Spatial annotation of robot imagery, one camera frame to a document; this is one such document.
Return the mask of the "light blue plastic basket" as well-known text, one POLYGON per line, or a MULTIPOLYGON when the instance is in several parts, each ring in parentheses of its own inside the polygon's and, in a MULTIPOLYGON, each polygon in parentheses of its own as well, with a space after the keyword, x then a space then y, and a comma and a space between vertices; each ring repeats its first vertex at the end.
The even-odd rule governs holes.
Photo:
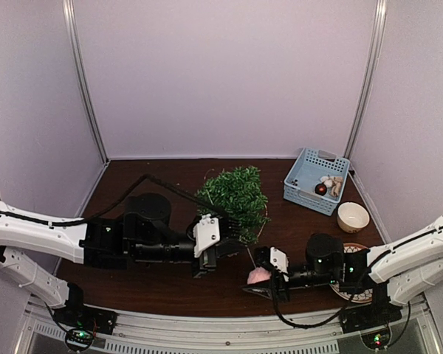
POLYGON ((303 148, 284 179, 284 199, 321 214, 331 216, 338 207, 346 185, 350 161, 323 150, 303 148), (315 186, 322 176, 341 176, 343 188, 338 198, 330 195, 331 188, 321 196, 315 193, 315 186), (298 180, 298 186, 292 181, 298 180))

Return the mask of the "right aluminium corner post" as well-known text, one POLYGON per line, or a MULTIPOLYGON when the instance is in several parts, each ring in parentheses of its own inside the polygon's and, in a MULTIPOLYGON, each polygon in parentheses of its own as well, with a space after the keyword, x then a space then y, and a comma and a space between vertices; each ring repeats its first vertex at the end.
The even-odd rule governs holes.
POLYGON ((363 75, 363 83, 360 89, 359 100, 357 103, 353 123, 343 156, 351 159, 354 153, 354 148, 357 143, 361 125, 363 123, 365 112, 370 98, 371 90, 374 83, 374 75, 377 70, 377 65, 380 59, 380 53, 385 34, 385 27, 388 15, 388 1, 377 0, 374 14, 374 23, 371 32, 370 46, 368 50, 368 57, 363 75))

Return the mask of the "white ceramic bowl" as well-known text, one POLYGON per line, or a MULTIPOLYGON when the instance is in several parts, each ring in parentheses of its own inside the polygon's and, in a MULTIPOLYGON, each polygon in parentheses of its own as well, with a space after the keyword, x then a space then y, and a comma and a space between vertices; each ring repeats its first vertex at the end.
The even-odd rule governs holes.
POLYGON ((362 231, 369 225, 368 211, 354 202, 345 202, 337 209, 337 223, 347 233, 354 234, 362 231))

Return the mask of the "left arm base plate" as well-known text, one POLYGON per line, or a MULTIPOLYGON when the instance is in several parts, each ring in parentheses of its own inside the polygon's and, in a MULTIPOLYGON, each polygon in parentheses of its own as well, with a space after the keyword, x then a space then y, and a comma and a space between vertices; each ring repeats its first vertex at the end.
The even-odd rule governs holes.
POLYGON ((113 334, 117 321, 116 312, 86 305, 56 308, 53 315, 60 324, 106 335, 113 334))

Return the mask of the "white cotton boll ornament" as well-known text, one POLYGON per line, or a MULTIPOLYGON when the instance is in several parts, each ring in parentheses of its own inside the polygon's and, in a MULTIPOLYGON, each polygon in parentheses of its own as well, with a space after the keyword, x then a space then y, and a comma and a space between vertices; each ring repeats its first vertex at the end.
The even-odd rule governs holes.
POLYGON ((322 176, 320 182, 324 184, 327 188, 331 188, 334 185, 334 179, 331 176, 322 176))

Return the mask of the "right circuit board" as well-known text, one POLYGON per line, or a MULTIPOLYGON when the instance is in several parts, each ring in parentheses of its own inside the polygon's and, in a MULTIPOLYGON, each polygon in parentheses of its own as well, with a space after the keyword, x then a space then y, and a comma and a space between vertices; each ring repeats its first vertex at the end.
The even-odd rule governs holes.
POLYGON ((392 333, 388 327, 361 332, 362 343, 370 350, 381 350, 386 347, 391 342, 391 337, 392 333))

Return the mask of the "circuit board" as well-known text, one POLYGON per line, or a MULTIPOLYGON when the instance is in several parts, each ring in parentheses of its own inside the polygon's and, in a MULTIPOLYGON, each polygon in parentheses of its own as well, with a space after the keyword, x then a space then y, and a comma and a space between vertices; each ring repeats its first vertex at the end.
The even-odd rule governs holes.
POLYGON ((392 333, 388 327, 361 332, 362 343, 370 350, 381 350, 386 347, 391 342, 391 337, 392 333))
POLYGON ((72 328, 70 330, 67 330, 64 337, 64 343, 66 344, 66 346, 74 351, 89 349, 94 340, 94 333, 79 328, 72 328))

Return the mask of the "small green christmas tree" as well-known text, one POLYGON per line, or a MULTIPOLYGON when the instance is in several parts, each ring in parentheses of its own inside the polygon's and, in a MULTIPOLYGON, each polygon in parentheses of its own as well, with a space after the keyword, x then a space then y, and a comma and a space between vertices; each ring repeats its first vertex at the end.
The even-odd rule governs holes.
POLYGON ((225 210, 241 225, 239 240, 247 245, 258 242, 270 222, 268 197, 261 191, 260 170, 254 166, 223 170, 208 178, 196 197, 225 210))

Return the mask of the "floral patterned plate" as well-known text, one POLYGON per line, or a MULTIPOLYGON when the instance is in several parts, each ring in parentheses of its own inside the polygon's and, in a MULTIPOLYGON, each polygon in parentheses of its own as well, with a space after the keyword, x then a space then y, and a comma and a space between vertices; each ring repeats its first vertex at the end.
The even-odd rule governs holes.
MULTIPOLYGON (((359 243, 344 243, 343 249, 345 253, 355 253, 364 249, 368 249, 368 247, 359 243)), ((350 294, 346 293, 345 291, 340 291, 340 287, 337 282, 333 282, 329 286, 338 296, 342 297, 344 300, 348 300, 348 298, 350 297, 350 294)), ((372 288, 362 290, 361 292, 358 292, 354 295, 352 302, 357 304, 366 304, 372 301, 372 296, 372 288)))

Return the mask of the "brown shiny ball ornament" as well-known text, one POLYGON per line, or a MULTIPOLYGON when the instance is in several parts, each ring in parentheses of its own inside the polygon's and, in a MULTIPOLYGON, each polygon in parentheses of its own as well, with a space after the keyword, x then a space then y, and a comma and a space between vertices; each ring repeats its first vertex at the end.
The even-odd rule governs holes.
POLYGON ((328 187, 324 183, 319 183, 315 186, 315 193, 317 195, 325 195, 328 192, 328 187))

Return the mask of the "pink pompom ornament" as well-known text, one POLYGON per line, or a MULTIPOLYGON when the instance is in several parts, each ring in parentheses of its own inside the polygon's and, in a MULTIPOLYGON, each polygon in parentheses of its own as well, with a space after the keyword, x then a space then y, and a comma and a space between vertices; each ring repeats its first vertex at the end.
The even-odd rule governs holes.
POLYGON ((269 280, 271 277, 271 272, 258 264, 258 261, 262 259, 263 253, 269 251, 269 248, 262 246, 254 249, 253 251, 250 249, 247 249, 247 251, 253 265, 253 270, 249 273, 247 278, 247 284, 253 285, 258 282, 269 280))

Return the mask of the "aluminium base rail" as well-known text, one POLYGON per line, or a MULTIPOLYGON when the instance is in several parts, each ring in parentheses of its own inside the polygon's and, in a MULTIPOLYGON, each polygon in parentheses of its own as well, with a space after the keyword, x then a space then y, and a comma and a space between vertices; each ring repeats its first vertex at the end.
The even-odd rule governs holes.
MULTIPOLYGON (((368 332, 346 333, 335 319, 322 327, 294 329, 277 316, 188 317, 114 310, 111 335, 97 334, 83 353, 443 353, 443 344, 424 296, 412 300, 411 317, 368 332), (390 329, 387 350, 371 350, 363 337, 390 329)), ((72 353, 65 333, 52 321, 43 302, 31 295, 20 319, 11 353, 72 353)))

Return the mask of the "left aluminium corner post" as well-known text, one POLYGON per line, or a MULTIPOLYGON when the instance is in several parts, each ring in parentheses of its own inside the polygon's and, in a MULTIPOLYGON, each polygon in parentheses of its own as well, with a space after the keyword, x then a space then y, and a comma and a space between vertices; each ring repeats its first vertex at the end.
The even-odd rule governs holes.
POLYGON ((89 123, 92 139, 96 145, 98 155, 103 164, 109 163, 108 154, 104 147, 103 138, 97 123, 95 109, 89 90, 89 84, 85 73, 83 56, 78 36, 78 26, 75 18, 75 4, 72 0, 63 0, 63 16, 66 23, 66 29, 69 36, 69 42, 72 50, 75 71, 78 80, 78 89, 83 103, 86 120, 89 123))

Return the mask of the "left circuit board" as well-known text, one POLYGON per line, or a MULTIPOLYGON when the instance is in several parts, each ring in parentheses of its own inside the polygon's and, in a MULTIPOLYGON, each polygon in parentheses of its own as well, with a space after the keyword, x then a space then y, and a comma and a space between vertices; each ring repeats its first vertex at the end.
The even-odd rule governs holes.
POLYGON ((70 330, 67 330, 64 337, 64 343, 66 344, 66 346, 74 351, 89 349, 94 340, 94 333, 79 328, 72 328, 70 330))

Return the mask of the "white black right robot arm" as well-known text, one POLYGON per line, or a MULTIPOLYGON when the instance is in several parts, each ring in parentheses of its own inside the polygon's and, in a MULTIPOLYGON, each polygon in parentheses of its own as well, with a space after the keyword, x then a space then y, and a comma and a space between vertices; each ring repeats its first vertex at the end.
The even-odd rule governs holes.
POLYGON ((313 234, 305 249, 305 263, 293 265, 275 247, 255 250, 256 269, 243 287, 249 294, 277 301, 290 291, 337 285, 349 295, 371 291, 364 309, 369 325, 380 325, 416 295, 443 281, 443 215, 432 224, 400 240, 347 252, 341 239, 313 234))

